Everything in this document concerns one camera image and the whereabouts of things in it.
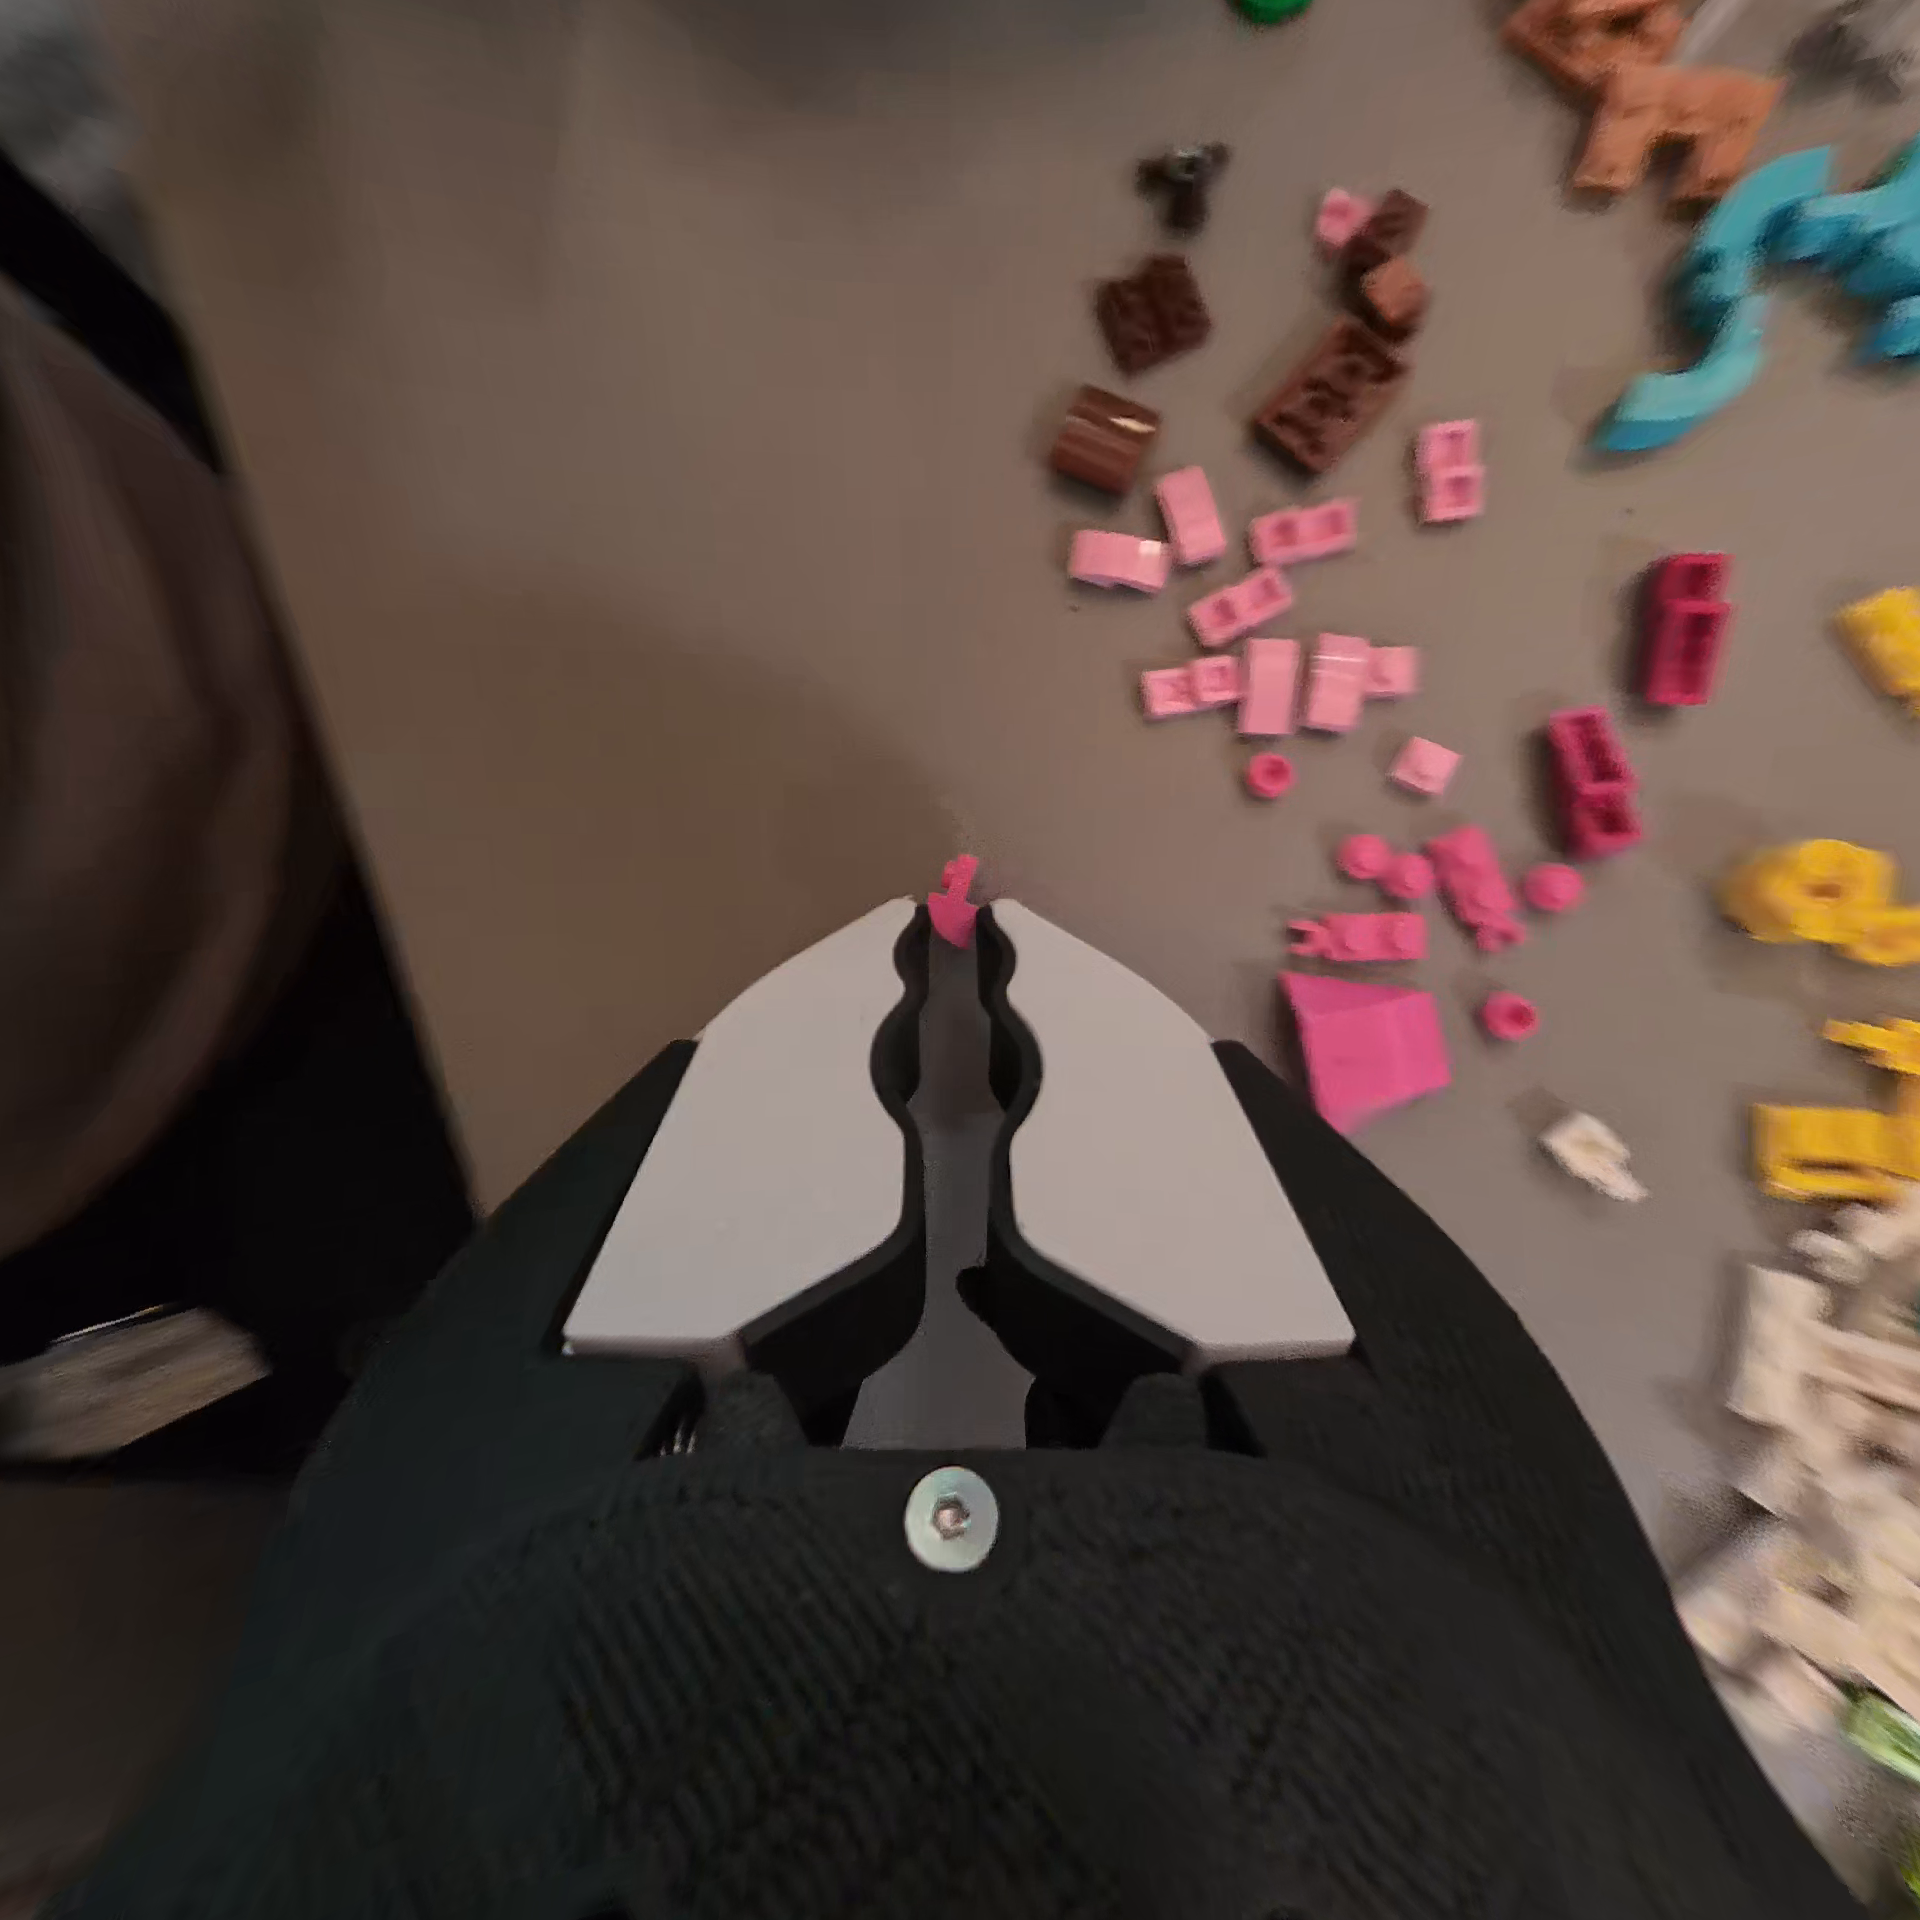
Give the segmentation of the teal long lego piece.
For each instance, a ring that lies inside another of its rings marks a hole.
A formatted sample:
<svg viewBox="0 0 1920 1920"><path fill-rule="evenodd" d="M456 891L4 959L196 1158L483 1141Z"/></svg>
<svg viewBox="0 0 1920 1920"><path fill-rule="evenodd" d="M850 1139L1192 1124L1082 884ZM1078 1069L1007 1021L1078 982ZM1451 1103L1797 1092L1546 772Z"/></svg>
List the teal long lego piece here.
<svg viewBox="0 0 1920 1920"><path fill-rule="evenodd" d="M1917 359L1917 139L1910 136L1872 182L1802 201L1775 232L1779 257L1808 262L1842 295L1875 308L1860 357Z"/></svg>

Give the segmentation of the small brown lego brick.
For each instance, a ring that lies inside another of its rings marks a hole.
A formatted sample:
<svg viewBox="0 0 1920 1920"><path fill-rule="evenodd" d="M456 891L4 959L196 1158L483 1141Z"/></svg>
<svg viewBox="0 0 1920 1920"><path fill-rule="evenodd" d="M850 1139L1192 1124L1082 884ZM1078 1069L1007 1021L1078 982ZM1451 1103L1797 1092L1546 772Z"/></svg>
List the small brown lego brick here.
<svg viewBox="0 0 1920 1920"><path fill-rule="evenodd" d="M1352 315L1395 344L1410 341L1428 313L1430 288L1415 260L1426 223L1428 205L1389 188L1336 256Z"/></svg>

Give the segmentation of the dark brown lego clip piece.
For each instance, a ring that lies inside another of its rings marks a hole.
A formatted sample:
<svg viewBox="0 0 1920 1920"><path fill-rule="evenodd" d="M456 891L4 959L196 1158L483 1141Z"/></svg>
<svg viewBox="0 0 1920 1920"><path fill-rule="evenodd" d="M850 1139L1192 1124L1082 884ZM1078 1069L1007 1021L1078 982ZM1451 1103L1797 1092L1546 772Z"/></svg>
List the dark brown lego clip piece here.
<svg viewBox="0 0 1920 1920"><path fill-rule="evenodd" d="M1152 201L1166 232L1196 235L1208 221L1216 182L1230 165L1227 141L1167 149L1135 165L1135 190Z"/></svg>

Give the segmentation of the brown long lego brick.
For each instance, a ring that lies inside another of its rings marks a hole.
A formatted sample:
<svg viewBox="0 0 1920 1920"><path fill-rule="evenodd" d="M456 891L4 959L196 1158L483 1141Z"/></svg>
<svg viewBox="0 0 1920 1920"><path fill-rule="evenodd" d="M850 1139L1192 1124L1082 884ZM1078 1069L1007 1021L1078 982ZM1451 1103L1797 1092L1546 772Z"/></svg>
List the brown long lego brick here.
<svg viewBox="0 0 1920 1920"><path fill-rule="evenodd" d="M1324 477L1373 429L1408 375L1404 347L1363 319L1339 317L1260 399L1248 433L1293 470Z"/></svg>

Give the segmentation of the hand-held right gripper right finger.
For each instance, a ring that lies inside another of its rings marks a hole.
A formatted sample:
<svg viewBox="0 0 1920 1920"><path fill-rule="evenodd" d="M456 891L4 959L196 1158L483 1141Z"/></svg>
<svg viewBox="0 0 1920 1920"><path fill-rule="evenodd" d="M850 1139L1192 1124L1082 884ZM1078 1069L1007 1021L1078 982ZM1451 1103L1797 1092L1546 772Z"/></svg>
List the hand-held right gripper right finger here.
<svg viewBox="0 0 1920 1920"><path fill-rule="evenodd" d="M1199 1021L1011 901L980 913L999 1136L991 1253L1028 1305L1090 1311L1133 1352L1350 1350L1352 1321Z"/></svg>

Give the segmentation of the teal curved lego piece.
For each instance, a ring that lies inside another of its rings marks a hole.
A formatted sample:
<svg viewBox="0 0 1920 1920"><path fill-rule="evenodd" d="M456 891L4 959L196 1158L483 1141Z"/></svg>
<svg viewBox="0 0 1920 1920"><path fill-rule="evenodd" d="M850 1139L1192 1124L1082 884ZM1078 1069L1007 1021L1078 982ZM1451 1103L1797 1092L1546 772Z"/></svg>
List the teal curved lego piece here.
<svg viewBox="0 0 1920 1920"><path fill-rule="evenodd" d="M1832 149L1792 151L1739 177L1694 231L1671 276L1675 315L1696 357L1637 375L1590 431L1602 457L1677 444L1739 399L1764 357L1764 267L1775 235L1832 175Z"/></svg>

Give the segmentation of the brown lego slope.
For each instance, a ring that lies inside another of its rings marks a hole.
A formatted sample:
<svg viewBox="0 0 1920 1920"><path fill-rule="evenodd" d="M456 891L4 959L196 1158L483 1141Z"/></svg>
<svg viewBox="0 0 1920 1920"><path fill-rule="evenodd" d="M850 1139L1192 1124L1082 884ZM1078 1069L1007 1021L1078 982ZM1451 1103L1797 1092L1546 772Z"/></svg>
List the brown lego slope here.
<svg viewBox="0 0 1920 1920"><path fill-rule="evenodd" d="M1146 457L1159 444L1160 412L1099 388L1078 387L1055 423L1044 468L1078 488L1107 497L1125 497L1133 491Z"/></svg>

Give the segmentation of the dark magenta lego brick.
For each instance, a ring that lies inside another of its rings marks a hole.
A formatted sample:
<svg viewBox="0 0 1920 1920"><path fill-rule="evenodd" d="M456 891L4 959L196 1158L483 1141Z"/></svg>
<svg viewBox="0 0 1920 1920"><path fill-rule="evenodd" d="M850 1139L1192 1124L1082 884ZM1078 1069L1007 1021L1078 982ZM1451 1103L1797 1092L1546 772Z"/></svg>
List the dark magenta lego brick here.
<svg viewBox="0 0 1920 1920"><path fill-rule="evenodd" d="M1732 629L1732 558L1718 549L1675 551L1638 582L1635 694L1647 708L1691 708L1711 699Z"/></svg>
<svg viewBox="0 0 1920 1920"><path fill-rule="evenodd" d="M1640 843L1640 783L1608 711L1558 708L1546 720L1551 809L1573 859L1615 857Z"/></svg>

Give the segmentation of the magenta lego slope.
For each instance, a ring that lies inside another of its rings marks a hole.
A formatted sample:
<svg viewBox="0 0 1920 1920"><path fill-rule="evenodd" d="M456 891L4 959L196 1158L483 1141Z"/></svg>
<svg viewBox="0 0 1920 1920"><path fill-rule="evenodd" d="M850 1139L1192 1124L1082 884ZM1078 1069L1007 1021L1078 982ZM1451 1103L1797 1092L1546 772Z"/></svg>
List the magenta lego slope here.
<svg viewBox="0 0 1920 1920"><path fill-rule="evenodd" d="M1278 973L1322 1118L1344 1136L1454 1081L1437 998L1426 989Z"/></svg>

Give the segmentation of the pile of white lego pieces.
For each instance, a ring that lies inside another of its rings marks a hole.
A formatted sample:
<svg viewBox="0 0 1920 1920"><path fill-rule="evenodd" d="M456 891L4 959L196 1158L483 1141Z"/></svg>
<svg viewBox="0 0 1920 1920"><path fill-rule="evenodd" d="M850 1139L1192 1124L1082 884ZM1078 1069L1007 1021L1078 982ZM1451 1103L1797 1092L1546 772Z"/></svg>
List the pile of white lego pieces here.
<svg viewBox="0 0 1920 1920"><path fill-rule="evenodd" d="M1724 1407L1734 1526L1674 1587L1711 1676L1837 1734L1852 1694L1917 1717L1917 1199L1842 1206L1750 1263Z"/></svg>

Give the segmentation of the small white lego piece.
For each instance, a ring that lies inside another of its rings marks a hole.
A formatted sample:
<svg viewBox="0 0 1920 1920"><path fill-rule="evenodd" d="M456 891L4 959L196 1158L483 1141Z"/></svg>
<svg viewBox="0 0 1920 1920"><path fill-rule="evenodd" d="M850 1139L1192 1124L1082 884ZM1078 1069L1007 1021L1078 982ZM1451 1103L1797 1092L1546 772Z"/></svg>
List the small white lego piece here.
<svg viewBox="0 0 1920 1920"><path fill-rule="evenodd" d="M1630 1165L1626 1141L1584 1111L1564 1111L1540 1134L1538 1145L1568 1177L1619 1205L1638 1205L1647 1188Z"/></svg>

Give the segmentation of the tan lego piece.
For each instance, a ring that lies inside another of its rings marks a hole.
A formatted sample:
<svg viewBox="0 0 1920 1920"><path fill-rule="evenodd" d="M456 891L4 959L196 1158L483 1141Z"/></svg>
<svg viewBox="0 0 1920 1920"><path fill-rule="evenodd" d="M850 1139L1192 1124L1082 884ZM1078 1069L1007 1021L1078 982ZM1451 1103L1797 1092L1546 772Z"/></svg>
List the tan lego piece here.
<svg viewBox="0 0 1920 1920"><path fill-rule="evenodd" d="M1666 64L1687 25L1674 1L1524 1L1499 39L1584 103L1621 71Z"/></svg>
<svg viewBox="0 0 1920 1920"><path fill-rule="evenodd" d="M1612 201L1646 175L1658 152L1677 151L1682 159L1669 205L1711 208L1741 177L1784 91L1784 76L1748 69L1619 65L1597 86L1568 191L1587 201Z"/></svg>

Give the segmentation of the pile of pink lego pieces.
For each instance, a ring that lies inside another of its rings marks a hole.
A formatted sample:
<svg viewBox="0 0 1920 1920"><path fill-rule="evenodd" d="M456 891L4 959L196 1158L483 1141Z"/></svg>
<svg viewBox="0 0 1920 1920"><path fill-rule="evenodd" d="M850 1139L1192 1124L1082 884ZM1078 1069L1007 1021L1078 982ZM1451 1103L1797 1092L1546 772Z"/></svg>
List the pile of pink lego pieces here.
<svg viewBox="0 0 1920 1920"><path fill-rule="evenodd" d="M1470 521L1484 509L1482 429L1471 417L1428 423L1415 439L1413 477L1424 524ZM1114 528L1075 531L1066 574L1075 585L1139 597L1167 588L1175 568L1197 568L1224 558L1224 524L1202 468L1188 467L1156 485L1166 539ZM1286 563L1332 559L1357 542L1357 503L1331 497L1303 509L1251 521L1255 567L1214 588L1186 608L1196 647L1181 663L1148 668L1139 678L1146 720L1232 711L1236 735L1255 742L1240 783L1255 799L1279 799L1293 787L1293 764L1276 742L1298 732L1350 733L1370 703L1410 696L1424 671L1419 649L1322 630L1300 644L1271 629L1291 609ZM1388 781L1416 799L1440 799L1459 756L1426 735L1408 735L1388 768ZM1350 880L1381 897L1419 903L1440 893L1454 921L1484 952L1524 942L1520 907L1562 916L1581 905L1584 878L1565 862L1536 862L1516 891L1482 833L1459 828L1428 849L1395 848L1376 833L1350 833L1334 852ZM1290 947L1303 957L1341 965L1392 965L1424 957L1426 928L1416 909L1324 916L1298 921ZM1482 1029L1495 1039L1523 1039L1538 1025L1530 998L1493 991L1478 1008Z"/></svg>

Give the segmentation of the yellow lego piece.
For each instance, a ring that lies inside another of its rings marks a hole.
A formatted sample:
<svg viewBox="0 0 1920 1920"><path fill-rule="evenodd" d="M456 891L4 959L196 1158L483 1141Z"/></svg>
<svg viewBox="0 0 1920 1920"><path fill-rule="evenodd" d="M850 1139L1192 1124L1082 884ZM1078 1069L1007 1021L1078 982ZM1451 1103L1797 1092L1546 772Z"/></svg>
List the yellow lego piece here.
<svg viewBox="0 0 1920 1920"><path fill-rule="evenodd" d="M1832 629L1862 678L1917 715L1917 590L1868 593L1840 608Z"/></svg>
<svg viewBox="0 0 1920 1920"><path fill-rule="evenodd" d="M1718 911L1759 944L1808 944L1854 965L1917 965L1917 903L1900 864L1837 839L1764 848L1718 884Z"/></svg>
<svg viewBox="0 0 1920 1920"><path fill-rule="evenodd" d="M1828 1019L1819 1035L1890 1075L1890 1107L1755 1103L1748 1145L1759 1188L1784 1201L1887 1205L1917 1181L1917 1021Z"/></svg>

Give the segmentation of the brown lego plate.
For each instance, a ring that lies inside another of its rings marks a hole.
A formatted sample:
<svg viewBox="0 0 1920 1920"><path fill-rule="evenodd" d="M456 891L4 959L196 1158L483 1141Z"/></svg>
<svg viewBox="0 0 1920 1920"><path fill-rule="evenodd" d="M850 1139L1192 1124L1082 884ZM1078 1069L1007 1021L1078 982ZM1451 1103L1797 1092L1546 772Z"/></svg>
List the brown lego plate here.
<svg viewBox="0 0 1920 1920"><path fill-rule="evenodd" d="M1139 377L1205 347L1214 331L1188 253L1152 253L1128 273L1102 279L1092 293L1096 331L1118 373Z"/></svg>

